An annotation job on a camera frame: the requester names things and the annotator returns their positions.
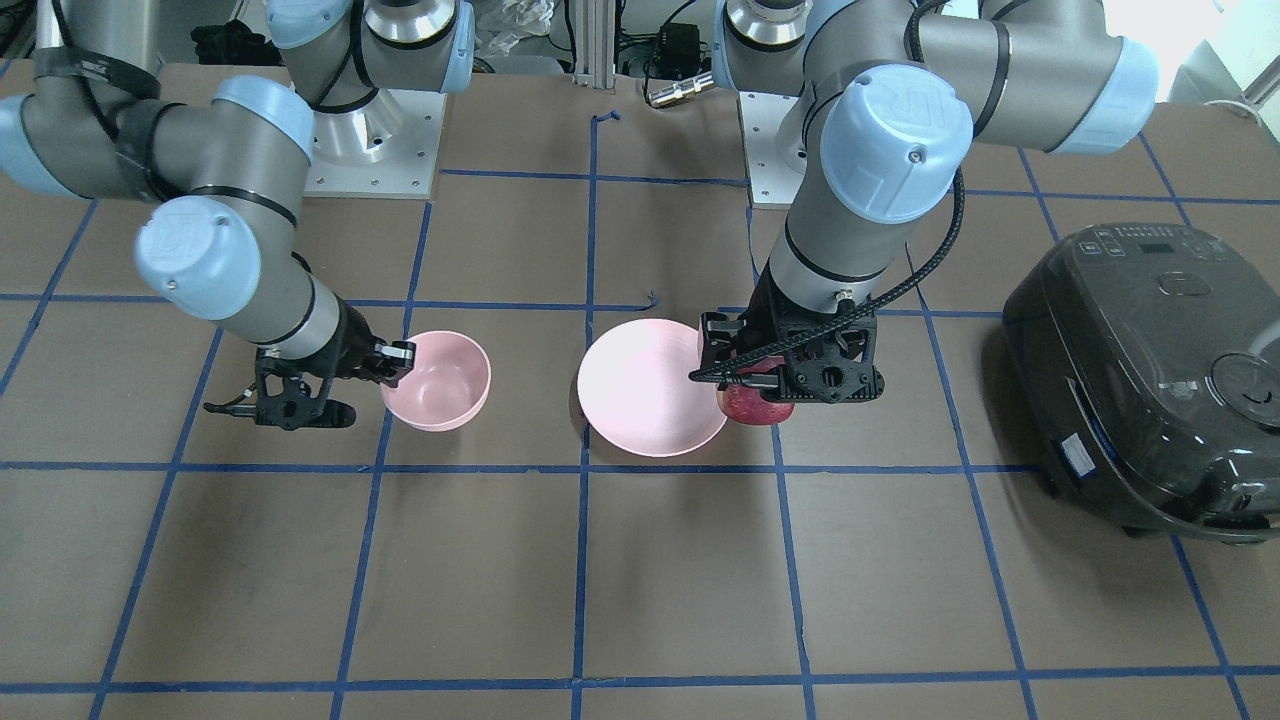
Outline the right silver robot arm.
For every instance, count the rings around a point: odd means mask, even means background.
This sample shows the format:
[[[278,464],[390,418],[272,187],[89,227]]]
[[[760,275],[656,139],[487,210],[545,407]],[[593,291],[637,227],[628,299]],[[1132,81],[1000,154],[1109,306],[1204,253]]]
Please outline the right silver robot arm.
[[[415,365],[294,252],[326,129],[379,115],[394,88],[458,94],[474,67],[467,1],[270,1],[291,74],[224,79],[209,105],[161,99],[151,1],[41,1],[35,91],[3,100],[3,172],[36,193],[154,205],[141,278],[256,348],[241,400],[209,413],[285,430],[346,428],[334,380],[396,387]]]

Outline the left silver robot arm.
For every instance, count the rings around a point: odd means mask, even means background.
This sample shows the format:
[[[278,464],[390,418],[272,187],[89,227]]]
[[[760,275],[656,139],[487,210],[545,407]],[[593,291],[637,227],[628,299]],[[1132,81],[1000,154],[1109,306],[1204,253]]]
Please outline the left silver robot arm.
[[[717,85],[795,96],[803,181],[748,310],[700,322],[695,382],[861,402],[876,313],[956,243],[973,143],[1105,155],[1144,127],[1160,63],[1101,1],[722,1]]]

